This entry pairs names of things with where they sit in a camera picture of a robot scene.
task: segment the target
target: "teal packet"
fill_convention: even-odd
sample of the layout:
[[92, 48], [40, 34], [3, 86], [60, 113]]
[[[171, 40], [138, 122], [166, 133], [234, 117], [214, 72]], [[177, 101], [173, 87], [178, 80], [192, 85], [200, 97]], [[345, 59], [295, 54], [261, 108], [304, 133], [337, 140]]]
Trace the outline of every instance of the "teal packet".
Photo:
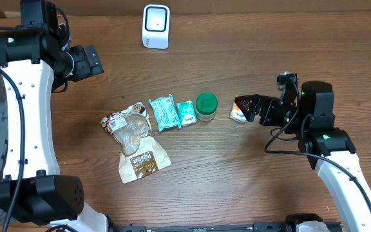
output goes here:
[[154, 101], [150, 99], [148, 102], [154, 110], [159, 132], [174, 126], [178, 126], [178, 129], [181, 129], [180, 119], [175, 111], [174, 100], [171, 94], [168, 97], [159, 97]]
[[192, 101], [177, 103], [177, 111], [180, 116], [181, 126], [188, 126], [197, 123], [197, 116]]

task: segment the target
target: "food package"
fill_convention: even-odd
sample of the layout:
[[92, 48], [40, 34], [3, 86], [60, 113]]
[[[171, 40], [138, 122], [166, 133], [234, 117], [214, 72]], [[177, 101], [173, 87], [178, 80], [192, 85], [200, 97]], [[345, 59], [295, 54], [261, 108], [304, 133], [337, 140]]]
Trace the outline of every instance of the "food package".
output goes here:
[[181, 129], [180, 119], [175, 111], [174, 100], [171, 94], [168, 97], [159, 97], [154, 101], [150, 99], [148, 102], [154, 110], [159, 132], [174, 126], [178, 126], [178, 129]]
[[192, 101], [177, 103], [178, 116], [180, 116], [181, 126], [188, 126], [197, 123], [196, 112]]
[[247, 120], [245, 119], [242, 110], [237, 106], [237, 104], [234, 101], [233, 105], [231, 106], [230, 119], [240, 123], [245, 123], [245, 121]]
[[119, 173], [123, 183], [171, 164], [167, 152], [153, 137], [149, 115], [141, 102], [104, 117], [101, 125], [122, 145]]

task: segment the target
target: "white square device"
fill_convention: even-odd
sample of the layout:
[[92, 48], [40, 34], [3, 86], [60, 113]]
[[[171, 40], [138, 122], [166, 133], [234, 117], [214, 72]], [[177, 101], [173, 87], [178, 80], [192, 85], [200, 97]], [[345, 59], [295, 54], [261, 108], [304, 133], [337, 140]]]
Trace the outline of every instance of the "white square device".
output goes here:
[[142, 16], [142, 44], [146, 48], [167, 49], [170, 9], [164, 5], [147, 5]]

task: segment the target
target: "jar with green lid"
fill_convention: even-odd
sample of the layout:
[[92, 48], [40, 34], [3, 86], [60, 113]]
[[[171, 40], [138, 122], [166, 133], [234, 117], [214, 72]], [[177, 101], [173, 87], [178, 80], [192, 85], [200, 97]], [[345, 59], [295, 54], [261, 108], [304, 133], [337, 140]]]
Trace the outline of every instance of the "jar with green lid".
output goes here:
[[202, 93], [197, 97], [196, 115], [201, 121], [211, 121], [216, 115], [218, 101], [212, 93]]

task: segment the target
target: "wooden tabletop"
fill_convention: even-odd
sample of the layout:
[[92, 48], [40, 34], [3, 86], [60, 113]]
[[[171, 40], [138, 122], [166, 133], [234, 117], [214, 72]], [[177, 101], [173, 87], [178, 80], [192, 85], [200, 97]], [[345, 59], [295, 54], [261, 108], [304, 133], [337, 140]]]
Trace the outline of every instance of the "wooden tabletop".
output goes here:
[[[306, 212], [340, 220], [305, 157], [266, 155], [272, 128], [229, 119], [235, 95], [280, 96], [282, 71], [297, 72], [299, 86], [333, 85], [335, 126], [350, 135], [371, 187], [371, 12], [173, 15], [168, 50], [144, 48], [141, 24], [141, 16], [70, 18], [73, 44], [94, 44], [104, 73], [52, 95], [53, 143], [61, 174], [82, 180], [95, 210], [118, 226], [251, 224]], [[219, 100], [213, 121], [158, 132], [148, 99], [195, 101], [202, 92]], [[123, 184], [121, 147], [100, 120], [138, 101], [172, 164]]]

